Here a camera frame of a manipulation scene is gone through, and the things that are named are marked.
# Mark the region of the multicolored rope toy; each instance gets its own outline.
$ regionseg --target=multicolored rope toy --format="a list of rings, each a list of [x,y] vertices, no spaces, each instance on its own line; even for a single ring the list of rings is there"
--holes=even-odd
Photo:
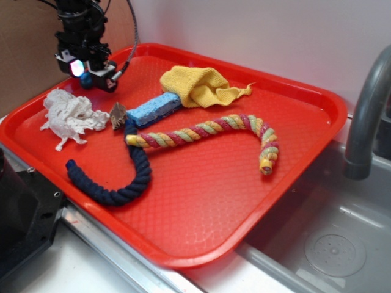
[[[125,142],[142,148],[175,147],[233,129],[251,130],[261,139],[260,171],[270,175],[279,152],[277,136],[267,123],[253,115],[233,114],[167,133],[128,134]]]

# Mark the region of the blue rope toy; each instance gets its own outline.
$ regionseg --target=blue rope toy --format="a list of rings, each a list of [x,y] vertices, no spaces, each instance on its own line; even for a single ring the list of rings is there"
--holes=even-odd
[[[125,137],[128,134],[137,134],[137,128],[134,125],[132,119],[127,119],[125,122]],[[118,191],[108,191],[103,186],[93,182],[83,170],[76,165],[74,160],[69,160],[66,163],[68,170],[68,177],[73,184],[91,197],[96,202],[105,206],[123,206],[130,203],[147,189],[149,182],[151,181],[151,168],[145,151],[138,146],[128,146],[130,158],[134,162],[134,168],[136,169],[136,176],[132,180],[131,184],[119,189]]]

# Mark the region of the yellow microfiber towel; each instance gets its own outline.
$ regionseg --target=yellow microfiber towel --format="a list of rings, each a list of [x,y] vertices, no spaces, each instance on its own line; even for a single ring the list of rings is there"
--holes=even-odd
[[[251,94],[251,84],[246,89],[230,87],[229,82],[211,67],[174,66],[161,76],[160,83],[164,92],[176,93],[187,108],[228,106],[241,96]]]

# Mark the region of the cardboard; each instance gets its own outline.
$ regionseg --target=cardboard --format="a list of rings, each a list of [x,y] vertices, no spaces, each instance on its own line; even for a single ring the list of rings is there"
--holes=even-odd
[[[107,0],[100,4],[104,9]],[[60,71],[57,11],[36,0],[0,0],[0,117],[68,78]],[[133,21],[126,1],[112,1],[102,42],[114,52],[133,43]]]

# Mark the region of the sink basin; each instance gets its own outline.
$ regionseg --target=sink basin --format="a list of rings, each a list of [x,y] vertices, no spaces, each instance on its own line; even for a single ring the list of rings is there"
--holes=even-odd
[[[353,181],[343,152],[332,142],[245,239],[247,258],[296,292],[391,291],[391,164],[374,156]]]

